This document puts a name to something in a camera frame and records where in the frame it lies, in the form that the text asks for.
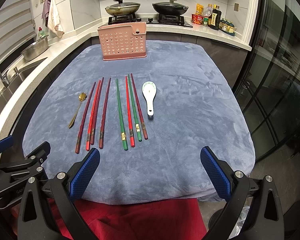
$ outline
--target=red chopstick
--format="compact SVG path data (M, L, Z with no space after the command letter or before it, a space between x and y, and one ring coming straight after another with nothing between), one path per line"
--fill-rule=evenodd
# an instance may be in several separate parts
M129 123L129 133L130 133L130 143L131 147L135 147L133 129L132 129L132 119L130 111L130 100L129 100L129 89L128 89L128 77L126 76L126 93L127 93L127 109L128 109L128 123Z
M86 108L85 108L84 113L83 113L83 117L82 117L82 121L81 121L81 125L80 125L80 130L79 130L79 133L78 133L77 144L75 146L75 153L79 153L79 151L80 151L80 144L81 144L81 139L82 139L84 122L86 121L86 116L87 116L87 112L88 112L88 108L89 108L89 104L90 104L90 99L91 99L91 96L92 96L95 85L96 85L96 83L94 82L93 87L92 87L91 92L90 92L90 95L89 95L89 98L88 98L88 101L87 101L87 104L86 104Z
M99 89L98 97L97 97L97 102L96 102L96 105L95 105L95 108L94 108L94 113L93 113L93 122L92 122L92 128L91 128L91 136L90 136L90 144L91 145L94 145L94 137L95 137L95 131L96 131L96 124L97 124L98 108L99 108L101 89L102 89L104 79L105 78L103 77L102 80L101 80L100 89Z
M91 109L91 114L90 114L90 121L89 121L89 127L88 127L88 135L87 135L87 142L86 142L86 150L90 150L90 135L91 135L91 128L92 128L92 123L93 123L93 117L94 117L94 109L96 106L96 101L98 97L98 92L99 92L99 87L100 87L100 80L98 82L98 86L96 89L96 94L94 96L93 104L92 104L92 109Z
M107 104L108 104L108 97L109 97L110 82L111 82L111 78L109 78L109 83L108 83L108 87L107 87L105 103L103 105L103 114L102 114L102 121L101 121L101 127L100 127L100 138L99 138L99 148L100 149L103 148L103 137L104 137L104 133L105 133L106 112L107 112Z
M137 95L137 89L136 89L136 85L134 84L132 73L131 73L131 80L132 80L134 95L136 96L136 102L137 102L138 112L139 112L139 116L140 116L140 122L141 122L142 131L143 131L143 136L145 137L145 140L147 140L148 134L147 134L147 130L146 130L146 125L145 125L145 121L143 120L141 107L140 107L140 103L139 103L139 99L138 99L138 95Z

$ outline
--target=stainless steel sink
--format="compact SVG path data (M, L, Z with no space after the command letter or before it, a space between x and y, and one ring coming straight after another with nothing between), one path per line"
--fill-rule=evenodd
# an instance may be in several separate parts
M27 78L28 75L46 58L38 60L34 63L26 65L23 68L20 68L18 72L12 71L12 69L8 69L7 76L9 77L10 85L5 88L3 83L0 80L0 113L3 108L12 97L17 88L22 84L22 82Z

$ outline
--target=yellow package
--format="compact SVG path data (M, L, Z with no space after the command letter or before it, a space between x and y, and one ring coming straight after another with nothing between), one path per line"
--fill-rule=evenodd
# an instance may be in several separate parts
M201 15L203 11L203 5L197 3L197 9L195 11L196 15Z

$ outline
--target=silver bolt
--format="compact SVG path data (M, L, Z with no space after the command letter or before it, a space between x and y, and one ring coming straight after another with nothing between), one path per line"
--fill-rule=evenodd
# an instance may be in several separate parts
M63 179L65 176L66 176L66 174L64 172L60 172L60 173L58 173L57 178Z
M269 176L269 175L267 175L267 176L266 176L266 180L269 181L269 182L271 182L271 181L272 181L272 177Z
M35 181L35 177L30 177L30 178L28 179L28 182L29 182L29 183L34 183L34 181Z
M235 174L236 177L238 177L238 178L242 178L242 177L243 177L242 171L236 171L234 174Z

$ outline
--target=blue gripper pad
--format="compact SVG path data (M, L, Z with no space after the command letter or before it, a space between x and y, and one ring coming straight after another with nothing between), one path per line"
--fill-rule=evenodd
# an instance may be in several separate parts
M12 135L0 140L0 153L2 153L4 150L10 148L11 146L13 146Z
M202 148L200 152L200 160L214 188L216 189L218 196L228 202L231 198L230 181L218 165L217 161L210 154L207 147Z
M100 153L97 149L94 149L69 185L69 197L71 201L82 197L99 163Z

